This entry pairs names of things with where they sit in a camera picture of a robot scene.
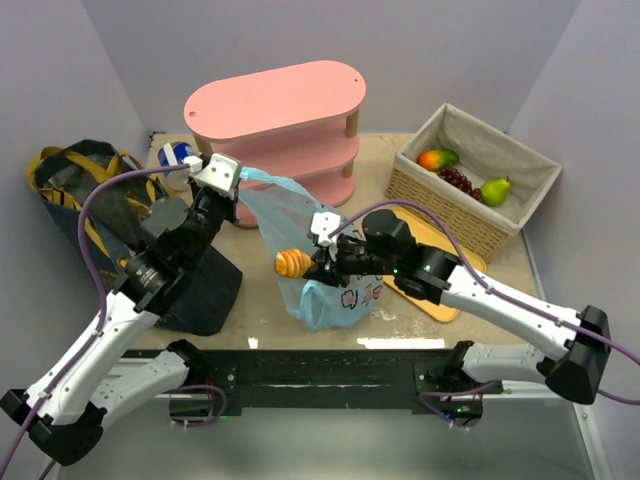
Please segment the pink three-tier shelf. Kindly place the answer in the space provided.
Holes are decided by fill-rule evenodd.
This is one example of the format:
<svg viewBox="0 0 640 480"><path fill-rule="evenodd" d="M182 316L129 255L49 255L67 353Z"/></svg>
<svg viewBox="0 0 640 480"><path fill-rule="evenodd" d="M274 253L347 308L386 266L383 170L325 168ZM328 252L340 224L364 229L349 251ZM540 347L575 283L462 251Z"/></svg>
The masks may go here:
<svg viewBox="0 0 640 480"><path fill-rule="evenodd" d="M355 189L366 92L354 67L316 60L207 83L188 97L183 115L200 151L292 178L340 206Z"/></svg>

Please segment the mango fruit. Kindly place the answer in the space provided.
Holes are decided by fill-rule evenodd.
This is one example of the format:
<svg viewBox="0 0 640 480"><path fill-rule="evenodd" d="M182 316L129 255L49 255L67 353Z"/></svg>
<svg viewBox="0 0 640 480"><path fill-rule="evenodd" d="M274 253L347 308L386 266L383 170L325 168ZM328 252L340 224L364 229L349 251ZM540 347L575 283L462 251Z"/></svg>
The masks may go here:
<svg viewBox="0 0 640 480"><path fill-rule="evenodd" d="M452 149L436 148L418 155L416 163L430 172L439 172L459 161L459 155Z"/></svg>

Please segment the black base frame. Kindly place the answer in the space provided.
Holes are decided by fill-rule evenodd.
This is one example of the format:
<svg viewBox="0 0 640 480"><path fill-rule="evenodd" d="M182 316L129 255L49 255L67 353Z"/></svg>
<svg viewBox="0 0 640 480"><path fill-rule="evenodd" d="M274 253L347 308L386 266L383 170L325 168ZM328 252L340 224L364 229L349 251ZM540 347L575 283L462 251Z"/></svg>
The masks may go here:
<svg viewBox="0 0 640 480"><path fill-rule="evenodd" d="M186 385L214 412L249 408L408 410L464 427L483 414L483 397L503 391L461 370L461 347L427 350L205 350Z"/></svg>

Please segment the blue white can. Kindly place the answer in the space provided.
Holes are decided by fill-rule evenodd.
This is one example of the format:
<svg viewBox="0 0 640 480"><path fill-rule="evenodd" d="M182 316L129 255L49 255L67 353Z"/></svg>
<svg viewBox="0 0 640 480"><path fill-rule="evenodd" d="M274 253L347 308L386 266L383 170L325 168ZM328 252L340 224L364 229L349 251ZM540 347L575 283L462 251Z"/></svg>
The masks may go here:
<svg viewBox="0 0 640 480"><path fill-rule="evenodd" d="M189 157L197 157L198 153L187 142L174 141L164 144L157 153L161 166L182 165Z"/></svg>

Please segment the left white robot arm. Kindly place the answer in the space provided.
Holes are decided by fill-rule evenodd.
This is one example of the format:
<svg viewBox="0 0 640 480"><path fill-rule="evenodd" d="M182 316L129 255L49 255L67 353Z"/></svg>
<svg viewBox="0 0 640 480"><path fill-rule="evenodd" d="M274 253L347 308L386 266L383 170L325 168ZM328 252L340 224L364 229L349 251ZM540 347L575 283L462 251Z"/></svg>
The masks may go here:
<svg viewBox="0 0 640 480"><path fill-rule="evenodd" d="M19 434L52 462L78 462L106 429L159 394L206 389L204 356L186 340L116 380L107 377L133 341L183 294L221 225L236 218L237 182L196 185L192 205L179 198L153 205L142 224L142 250L103 294L94 319L38 381L2 397L1 408L19 424Z"/></svg>

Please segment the dark denim tote bag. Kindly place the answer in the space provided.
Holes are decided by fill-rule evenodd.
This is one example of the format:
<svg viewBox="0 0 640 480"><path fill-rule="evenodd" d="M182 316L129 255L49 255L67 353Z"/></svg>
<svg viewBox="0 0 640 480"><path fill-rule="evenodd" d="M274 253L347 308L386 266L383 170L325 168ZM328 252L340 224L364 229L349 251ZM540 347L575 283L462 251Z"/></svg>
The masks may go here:
<svg viewBox="0 0 640 480"><path fill-rule="evenodd" d="M143 222L163 198L180 198L155 172L146 173L130 154L108 142L82 140L42 149L26 170L54 222L91 259L99 294L110 292L142 248ZM218 333L237 299L243 274L212 243L189 275L183 294L163 314L159 327L197 336Z"/></svg>

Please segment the red grapes bunch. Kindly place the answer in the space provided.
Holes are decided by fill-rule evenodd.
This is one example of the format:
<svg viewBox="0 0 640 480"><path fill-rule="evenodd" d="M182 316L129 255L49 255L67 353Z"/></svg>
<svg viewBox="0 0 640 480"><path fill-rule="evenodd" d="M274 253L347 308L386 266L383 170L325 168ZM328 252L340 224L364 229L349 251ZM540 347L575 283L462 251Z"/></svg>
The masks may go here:
<svg viewBox="0 0 640 480"><path fill-rule="evenodd" d="M458 169L445 168L438 173L438 177L451 186L457 188L476 201L482 203L482 194L479 188L475 188L472 182Z"/></svg>

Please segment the green pear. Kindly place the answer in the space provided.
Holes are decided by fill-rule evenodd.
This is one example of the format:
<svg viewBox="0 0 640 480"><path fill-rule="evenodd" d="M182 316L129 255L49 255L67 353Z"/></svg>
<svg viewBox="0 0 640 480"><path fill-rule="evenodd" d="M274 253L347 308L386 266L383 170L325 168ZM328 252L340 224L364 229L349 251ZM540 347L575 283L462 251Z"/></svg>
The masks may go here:
<svg viewBox="0 0 640 480"><path fill-rule="evenodd" d="M490 207L501 206L506 201L510 189L511 182L509 177L488 180L480 189L482 201Z"/></svg>

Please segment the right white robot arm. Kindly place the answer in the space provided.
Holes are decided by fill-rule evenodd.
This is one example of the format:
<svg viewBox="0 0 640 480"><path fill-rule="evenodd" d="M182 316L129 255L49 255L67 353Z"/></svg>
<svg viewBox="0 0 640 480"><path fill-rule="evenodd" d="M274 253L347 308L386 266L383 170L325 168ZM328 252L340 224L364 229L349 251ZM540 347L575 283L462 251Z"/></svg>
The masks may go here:
<svg viewBox="0 0 640 480"><path fill-rule="evenodd" d="M389 209L365 215L363 238L340 232L340 220L330 212L313 215L309 236L318 249L305 278L345 287L355 275L389 275L412 299L471 313L524 341L511 347L461 343L448 374L477 384L540 383L577 404L595 401L611 353L604 311L557 306L496 282L462 254L417 242Z"/></svg>

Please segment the yellow tray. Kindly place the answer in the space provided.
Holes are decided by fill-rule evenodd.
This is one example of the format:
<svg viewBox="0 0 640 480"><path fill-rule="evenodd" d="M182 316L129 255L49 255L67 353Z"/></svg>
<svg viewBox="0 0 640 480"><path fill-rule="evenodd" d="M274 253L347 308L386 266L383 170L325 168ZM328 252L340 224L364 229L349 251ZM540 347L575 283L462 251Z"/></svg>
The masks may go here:
<svg viewBox="0 0 640 480"><path fill-rule="evenodd" d="M402 206L390 206L389 209L394 212L398 219L403 220L408 224L411 234L417 243L438 247L454 255L457 254L457 251L451 244L448 237L439 228L433 227L428 222L414 215L408 208L403 208ZM468 250L464 246L462 246L462 251L467 260L476 270L481 273L486 272L487 265L480 256ZM454 309L446 305L435 305L426 300L416 300L409 297L394 284L394 279L391 275L384 276L383 281L388 288L395 291L407 301L413 303L438 322L449 323L459 314L458 309Z"/></svg>

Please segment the long braided bread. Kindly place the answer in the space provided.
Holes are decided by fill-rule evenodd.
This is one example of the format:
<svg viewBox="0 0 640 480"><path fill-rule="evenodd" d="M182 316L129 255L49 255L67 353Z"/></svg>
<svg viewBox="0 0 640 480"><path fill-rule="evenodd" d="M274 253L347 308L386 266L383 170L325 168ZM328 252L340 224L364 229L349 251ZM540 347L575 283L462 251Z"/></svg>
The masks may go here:
<svg viewBox="0 0 640 480"><path fill-rule="evenodd" d="M284 278L303 278L311 266L311 257L296 248L279 251L274 257L274 270Z"/></svg>

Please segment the wicker basket with liner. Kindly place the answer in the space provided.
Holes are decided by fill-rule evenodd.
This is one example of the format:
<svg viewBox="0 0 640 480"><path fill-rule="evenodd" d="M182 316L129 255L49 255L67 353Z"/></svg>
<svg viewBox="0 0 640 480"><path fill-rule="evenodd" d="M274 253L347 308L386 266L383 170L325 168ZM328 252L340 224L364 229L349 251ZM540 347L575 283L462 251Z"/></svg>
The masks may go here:
<svg viewBox="0 0 640 480"><path fill-rule="evenodd" d="M482 205L418 165L434 148L455 151L455 165L472 185L507 177L511 188L497 207ZM518 235L562 171L562 166L504 132L445 103L395 154L385 196L422 205L456 240L491 263Z"/></svg>

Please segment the blue plastic bag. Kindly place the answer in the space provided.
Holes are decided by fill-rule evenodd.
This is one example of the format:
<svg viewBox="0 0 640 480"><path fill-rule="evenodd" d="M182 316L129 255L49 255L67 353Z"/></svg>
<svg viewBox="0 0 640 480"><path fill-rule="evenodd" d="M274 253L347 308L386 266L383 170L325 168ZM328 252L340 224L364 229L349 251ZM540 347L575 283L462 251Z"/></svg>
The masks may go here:
<svg viewBox="0 0 640 480"><path fill-rule="evenodd" d="M309 236L312 216L317 212L337 213L334 207L315 198L293 179L274 176L254 167L244 167L240 178L264 184L264 189L243 188L242 202L257 220L270 256L296 248L311 256L316 247ZM368 316L384 289L383 277L349 278L346 287L331 287L318 281L276 277L287 312L302 321L309 331L350 327Z"/></svg>

